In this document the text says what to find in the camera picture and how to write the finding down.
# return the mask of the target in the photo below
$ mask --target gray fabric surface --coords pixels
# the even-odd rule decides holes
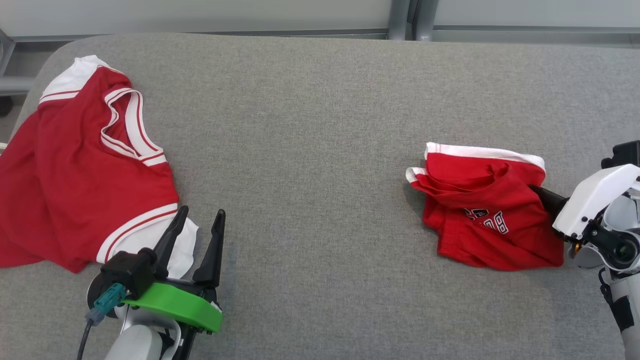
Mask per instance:
[[[640,52],[379,40],[119,35],[44,65],[19,123],[75,56],[145,96],[182,202],[227,210],[219,334],[192,359],[622,359],[594,270],[517,273],[440,258],[404,179],[428,140],[547,162],[569,194],[640,137]],[[207,243],[201,232],[197,260]],[[0,269],[0,358],[70,359],[98,266]],[[94,329],[101,359],[120,324]]]

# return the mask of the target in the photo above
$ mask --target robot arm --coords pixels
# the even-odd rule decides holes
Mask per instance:
[[[628,194],[640,191],[638,165],[640,141],[614,147],[614,158],[604,159],[603,169],[583,180],[570,198],[532,186],[552,215],[553,228],[573,244],[570,256],[594,252],[605,265],[598,274],[600,290],[620,329],[626,360],[640,360],[640,201]]]
[[[153,250],[118,252],[92,281],[87,292],[90,309],[99,307],[103,294],[114,284],[122,285],[127,294],[105,314],[122,321],[120,335],[106,360],[187,360],[196,334],[219,331],[222,311],[216,288],[220,285],[226,214],[222,209],[218,211],[211,227],[211,241],[193,281],[170,279],[169,258],[187,212],[186,206],[178,210]],[[158,327],[164,332],[154,330]],[[83,337],[78,359],[82,358],[85,341]]]

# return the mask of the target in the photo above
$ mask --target red shirt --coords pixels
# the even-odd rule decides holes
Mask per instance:
[[[178,194],[142,120],[141,94],[95,56],[47,87],[0,156],[0,266],[46,259],[79,272],[155,245]],[[193,262],[197,226],[185,227],[174,277]]]
[[[440,237],[438,253],[497,270],[563,264],[564,243],[528,184],[545,178],[544,161],[502,149],[428,143],[426,168],[409,168],[427,193],[423,221]]]

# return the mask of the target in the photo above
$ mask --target white stripe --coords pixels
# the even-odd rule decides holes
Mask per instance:
[[[406,176],[406,179],[412,183],[414,181],[418,181],[417,175],[426,175],[427,174],[427,170],[420,168],[420,167],[410,167],[408,169],[406,169],[406,172],[404,173],[404,176]]]
[[[121,148],[119,146],[116,146],[116,145],[112,144],[111,142],[106,140],[106,138],[109,138],[111,141],[117,142],[121,146],[124,146],[125,148],[127,148],[127,146],[124,145],[122,142],[119,142],[118,140],[114,140],[114,139],[106,136],[105,134],[102,134],[102,136],[100,137],[100,140],[102,140],[102,143],[104,144],[104,146],[106,146],[106,147],[110,148],[111,150],[113,150],[113,151],[115,151],[115,152],[117,152],[119,154],[122,154],[124,156],[128,156],[128,157],[134,158],[134,159],[138,159],[138,156],[135,155],[133,152],[127,151],[127,150],[125,150],[125,149],[123,149],[123,148]]]
[[[133,90],[132,88],[120,88],[118,90],[114,90],[114,91],[108,93],[104,97],[104,102],[106,102],[107,106],[109,106],[109,109],[111,109],[111,120],[109,121],[109,124],[107,124],[107,126],[103,127],[102,130],[100,130],[100,132],[101,132],[100,135],[101,135],[102,143],[106,147],[109,147],[110,149],[116,151],[119,154],[128,156],[130,158],[137,159],[138,155],[133,151],[132,148],[130,148],[129,146],[127,146],[126,144],[124,144],[120,140],[116,140],[116,139],[110,137],[106,133],[107,129],[109,129],[109,127],[111,127],[113,124],[115,124],[116,121],[118,121],[118,119],[120,118],[120,114],[118,114],[118,112],[113,107],[113,103],[115,101],[117,101],[119,98],[121,98],[124,95],[127,95],[128,93],[133,92],[133,91],[135,91],[135,90]],[[113,143],[107,141],[106,139],[109,139],[109,140],[111,140],[111,142],[115,142],[118,145],[121,145],[124,149],[119,147],[119,146],[114,145]]]
[[[160,155],[157,158],[153,158],[153,159],[149,159],[149,160],[143,160],[142,163],[145,164],[146,166],[150,167],[153,165],[157,165],[157,164],[162,164],[166,162],[166,158],[164,155]]]
[[[42,104],[43,102],[47,102],[51,100],[71,99],[72,97],[76,97],[77,94],[78,94],[78,91],[69,92],[67,94],[47,95],[47,97],[43,96],[40,98],[39,104]]]
[[[98,251],[98,254],[96,255],[96,261],[99,263],[104,263],[104,258],[107,256],[107,251],[109,250],[109,247],[111,247],[111,250],[113,252],[113,249],[115,249],[118,244],[127,237],[127,235],[143,229],[151,224],[155,224],[158,221],[162,221],[166,218],[172,218],[175,216],[175,213],[166,215],[164,217],[159,217],[157,219],[153,219],[149,222],[146,222],[138,227],[134,227],[131,230],[128,230],[129,228],[131,228],[132,226],[135,226],[136,224],[139,224],[141,222],[144,222],[145,220],[148,220],[152,217],[158,216],[160,214],[166,213],[168,211],[173,211],[173,210],[177,210],[178,209],[178,204],[169,204],[169,205],[165,205],[162,206],[160,208],[157,209],[153,209],[151,211],[148,211],[142,215],[136,216],[133,219],[131,219],[130,221],[127,221],[124,225],[120,226],[118,229],[116,229],[116,231],[114,231],[113,233],[111,233],[111,235],[109,235],[103,242],[102,245],[100,246],[100,250]],[[113,246],[111,246],[111,244],[118,238],[118,241],[113,244]]]
[[[424,152],[424,159],[426,160],[429,154],[439,153],[452,156],[463,156],[467,158],[483,158],[483,159],[502,159],[509,161],[517,161],[520,163],[529,163],[536,165],[545,171],[545,160],[539,156],[519,154],[515,151],[509,151],[504,149],[493,149],[490,147],[475,147],[475,146],[457,146],[457,145],[445,145],[441,143],[428,142],[427,149]]]
[[[143,104],[144,102],[142,94],[134,91],[131,94],[131,99],[129,100],[129,105],[127,106],[127,111],[125,112],[124,119],[127,125],[127,134],[129,135],[129,141],[131,141],[131,145],[137,150],[140,155],[150,156],[158,154],[163,150],[162,148],[160,148],[160,146],[154,144],[145,132],[145,125],[142,121]],[[157,150],[149,147],[145,140]]]
[[[104,61],[98,59],[96,55],[89,55],[84,58],[75,58],[73,65],[63,71],[62,74],[56,76],[56,78],[49,83],[47,88],[42,92],[40,102],[75,97],[77,92],[86,85],[87,81],[89,81],[99,67],[105,67],[119,72],[112,69]],[[74,91],[75,93],[52,95],[47,97],[50,94],[67,91]]]

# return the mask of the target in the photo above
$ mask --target folded red shorts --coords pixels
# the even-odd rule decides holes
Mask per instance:
[[[428,194],[422,219],[440,235],[440,255],[507,271],[563,264],[564,244],[527,186],[545,178],[541,157],[429,142],[425,160],[406,178]]]

